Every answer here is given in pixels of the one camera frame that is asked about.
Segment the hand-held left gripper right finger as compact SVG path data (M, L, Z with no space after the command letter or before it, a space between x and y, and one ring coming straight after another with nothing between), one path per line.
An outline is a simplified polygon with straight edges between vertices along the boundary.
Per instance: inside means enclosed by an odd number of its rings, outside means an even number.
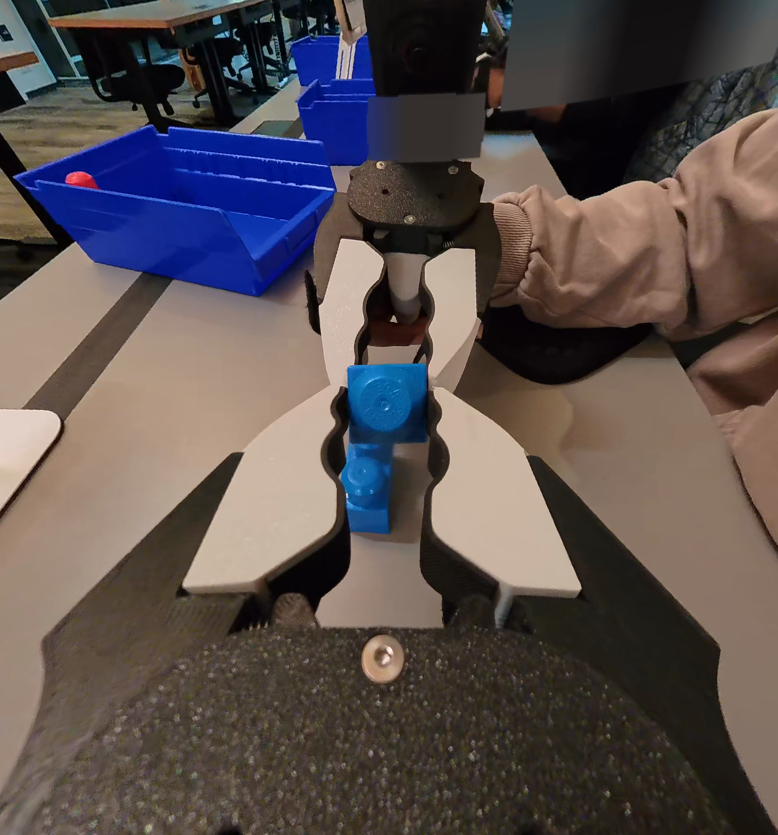
M582 590L530 456L491 418L443 387L430 391L420 569L443 603L492 603L504 625L520 597Z

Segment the person's right forearm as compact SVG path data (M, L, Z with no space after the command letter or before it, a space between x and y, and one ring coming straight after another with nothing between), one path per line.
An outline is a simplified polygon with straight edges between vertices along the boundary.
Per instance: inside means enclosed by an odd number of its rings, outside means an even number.
M494 202L490 304L548 327L703 336L778 307L778 108L708 139L669 178L588 200L534 185Z

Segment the person's right hand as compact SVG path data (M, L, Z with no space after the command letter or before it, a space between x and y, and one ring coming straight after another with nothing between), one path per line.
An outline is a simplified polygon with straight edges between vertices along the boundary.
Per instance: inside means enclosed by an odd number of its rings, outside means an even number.
M394 319L369 320L368 345L370 347L420 346L426 334L428 319L421 316L412 322L398 322Z

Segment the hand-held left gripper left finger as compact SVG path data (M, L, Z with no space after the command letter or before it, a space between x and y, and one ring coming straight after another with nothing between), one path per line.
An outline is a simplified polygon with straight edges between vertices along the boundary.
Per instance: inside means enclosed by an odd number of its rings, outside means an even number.
M346 388L329 386L245 447L185 591L323 597L342 582L351 564L339 478L348 414Z

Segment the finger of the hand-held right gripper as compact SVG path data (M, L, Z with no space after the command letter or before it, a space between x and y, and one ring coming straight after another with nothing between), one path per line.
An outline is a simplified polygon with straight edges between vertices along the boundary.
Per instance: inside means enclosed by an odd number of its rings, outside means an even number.
M430 389L455 391L481 325L474 250L447 250L423 266L428 304L427 376Z
M341 239L319 306L325 370L333 387L347 384L348 368L361 364L369 297L385 275L382 254L363 240Z

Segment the blue one-stud toy block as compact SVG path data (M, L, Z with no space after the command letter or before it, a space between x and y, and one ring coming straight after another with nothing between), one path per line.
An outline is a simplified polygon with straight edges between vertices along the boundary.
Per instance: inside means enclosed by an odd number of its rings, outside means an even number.
M424 364L352 365L346 381L350 443L427 441L428 375Z

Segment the blue plastic bin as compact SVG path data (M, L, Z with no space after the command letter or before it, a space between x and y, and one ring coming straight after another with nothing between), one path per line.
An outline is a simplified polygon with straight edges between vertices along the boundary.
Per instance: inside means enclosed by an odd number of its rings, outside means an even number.
M375 95L371 78L317 79L296 104L304 136L320 141L329 164L357 166L368 159L366 116Z
M78 170L100 189L65 184ZM17 180L97 264L251 297L311 248L335 196L320 141L152 125Z
M329 84L338 78L337 65L340 43L346 47L339 35L307 36L290 45L290 55L295 62L300 85L310 86L315 80ZM372 59L368 36L360 37L352 47L352 70L349 79L372 79Z

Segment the black office chair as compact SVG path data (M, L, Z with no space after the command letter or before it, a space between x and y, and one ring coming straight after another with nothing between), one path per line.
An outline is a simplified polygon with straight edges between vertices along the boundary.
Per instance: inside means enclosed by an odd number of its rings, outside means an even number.
M154 64L146 39L141 39L144 60L133 45L119 36L92 36L94 59L88 70L94 94L106 103L129 103L133 111L144 110L148 122L166 132L181 126L173 120L175 110L169 98L186 80L184 69L176 64Z
M200 99L207 96L213 103L227 97L227 89L255 97L255 90L239 77L234 68L234 58L243 48L235 37L215 37L206 43L180 49L180 56L190 88L193 90L193 107L200 109Z

